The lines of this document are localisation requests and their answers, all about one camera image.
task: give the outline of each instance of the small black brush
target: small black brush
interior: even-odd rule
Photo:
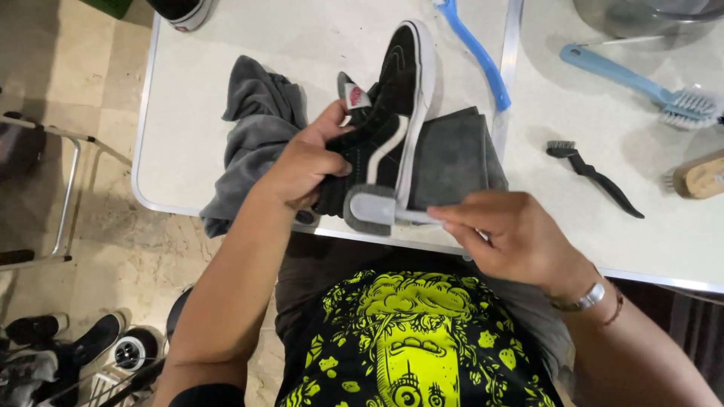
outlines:
[[[557,159],[568,159],[573,166],[573,171],[578,175],[588,177],[601,185],[611,198],[624,210],[627,214],[632,217],[643,219],[644,215],[637,211],[631,202],[628,201],[626,195],[623,193],[612,180],[609,180],[606,176],[599,174],[594,166],[588,165],[581,158],[581,155],[576,150],[576,142],[574,141],[549,141],[548,148],[546,148],[546,154]]]

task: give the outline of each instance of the light blue brush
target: light blue brush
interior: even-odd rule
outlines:
[[[510,97],[508,91],[505,89],[505,84],[502,81],[500,71],[495,65],[495,62],[490,58],[485,48],[475,39],[470,30],[460,21],[457,1],[442,0],[442,3],[440,3],[440,1],[441,0],[437,0],[438,4],[435,4],[435,7],[443,13],[452,31],[460,37],[478,60],[478,63],[483,68],[483,72],[485,72],[490,91],[495,97],[495,108],[499,112],[504,112],[510,107]]]
[[[611,79],[634,89],[661,107],[661,120],[687,130],[701,129],[717,124],[724,107],[711,96],[694,91],[670,92],[662,86],[621,65],[577,44],[568,44],[560,58],[583,70]]]

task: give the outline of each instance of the hand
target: hand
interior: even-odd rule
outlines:
[[[570,300],[586,295],[600,279],[528,193],[486,190],[468,195],[460,205],[431,207],[428,213],[446,221],[445,230],[491,277],[536,285]]]
[[[287,144],[254,189],[269,193],[298,211],[319,199],[317,186],[325,175],[349,175],[352,164],[341,155],[324,149],[327,141],[352,130],[351,127],[340,127],[347,114],[345,109],[346,104],[341,99],[330,104],[314,123]]]

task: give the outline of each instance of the silver bracelet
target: silver bracelet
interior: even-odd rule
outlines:
[[[564,303],[555,298],[551,298],[550,305],[552,305],[555,309],[560,309],[565,312],[583,311],[584,309],[591,308],[592,306],[598,304],[603,299],[604,295],[606,295],[606,289],[603,287],[603,284],[597,282],[593,285],[593,287],[591,287],[586,295],[574,303]]]

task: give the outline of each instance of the black t-shirt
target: black t-shirt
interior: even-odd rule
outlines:
[[[562,403],[536,341],[475,277],[377,269],[308,305],[285,338],[277,406],[450,407]],[[231,385],[173,407],[243,405]]]

